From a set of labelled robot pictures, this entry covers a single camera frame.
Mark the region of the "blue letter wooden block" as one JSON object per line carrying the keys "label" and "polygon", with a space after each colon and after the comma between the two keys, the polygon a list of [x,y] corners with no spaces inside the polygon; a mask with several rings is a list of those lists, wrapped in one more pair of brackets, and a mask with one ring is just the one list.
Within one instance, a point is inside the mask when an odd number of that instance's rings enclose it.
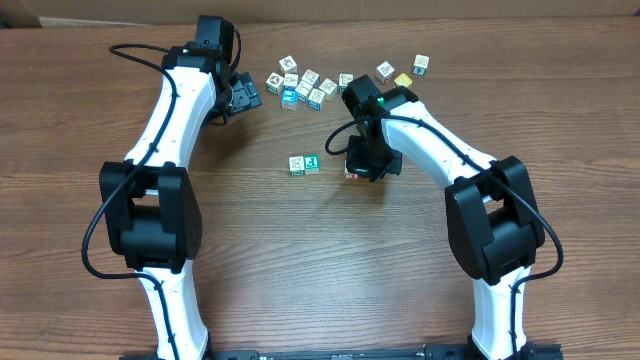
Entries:
{"label": "blue letter wooden block", "polygon": [[284,89],[281,93],[281,107],[288,110],[297,109],[297,92],[291,89]]}

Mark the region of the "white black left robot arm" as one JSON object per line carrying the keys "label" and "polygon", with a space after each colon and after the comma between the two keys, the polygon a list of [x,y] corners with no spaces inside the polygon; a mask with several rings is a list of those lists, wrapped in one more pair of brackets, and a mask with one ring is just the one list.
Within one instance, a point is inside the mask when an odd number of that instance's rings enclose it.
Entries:
{"label": "white black left robot arm", "polygon": [[200,16],[194,40],[161,52],[158,101],[125,159],[101,168],[102,204],[86,233],[105,221],[111,249],[129,269],[124,278],[144,287],[158,336],[152,358],[211,359],[193,272],[202,216],[188,166],[207,123],[223,126],[261,99],[251,75],[237,71],[241,36],[222,17]]}

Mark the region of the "red letter wooden block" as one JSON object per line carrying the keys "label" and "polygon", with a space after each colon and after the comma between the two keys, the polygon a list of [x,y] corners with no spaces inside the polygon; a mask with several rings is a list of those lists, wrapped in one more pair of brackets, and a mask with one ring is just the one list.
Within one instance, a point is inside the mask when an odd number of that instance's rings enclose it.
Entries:
{"label": "red letter wooden block", "polygon": [[349,172],[348,170],[344,171],[344,178],[346,180],[361,180],[362,177],[356,173]]}

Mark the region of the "sailboat picture wooden block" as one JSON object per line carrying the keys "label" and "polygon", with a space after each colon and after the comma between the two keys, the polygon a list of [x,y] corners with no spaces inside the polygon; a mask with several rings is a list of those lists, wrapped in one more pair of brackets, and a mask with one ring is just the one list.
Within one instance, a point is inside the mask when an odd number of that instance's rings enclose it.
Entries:
{"label": "sailboat picture wooden block", "polygon": [[288,158],[289,172],[291,176],[304,176],[305,163],[303,156],[292,156]]}

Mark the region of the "green letter wooden block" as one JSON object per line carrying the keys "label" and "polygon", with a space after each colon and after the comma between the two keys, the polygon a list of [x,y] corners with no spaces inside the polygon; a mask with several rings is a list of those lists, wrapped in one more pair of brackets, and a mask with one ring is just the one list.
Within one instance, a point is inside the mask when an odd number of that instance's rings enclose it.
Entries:
{"label": "green letter wooden block", "polygon": [[317,155],[306,155],[304,157],[304,171],[306,175],[320,173],[319,157]]}

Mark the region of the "green B wooden block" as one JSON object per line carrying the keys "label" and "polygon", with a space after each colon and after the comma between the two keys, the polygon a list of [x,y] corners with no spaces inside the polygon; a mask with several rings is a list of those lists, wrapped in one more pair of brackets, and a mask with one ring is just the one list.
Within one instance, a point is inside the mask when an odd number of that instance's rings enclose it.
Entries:
{"label": "green B wooden block", "polygon": [[343,93],[353,79],[354,76],[352,74],[341,73],[338,79],[339,92]]}

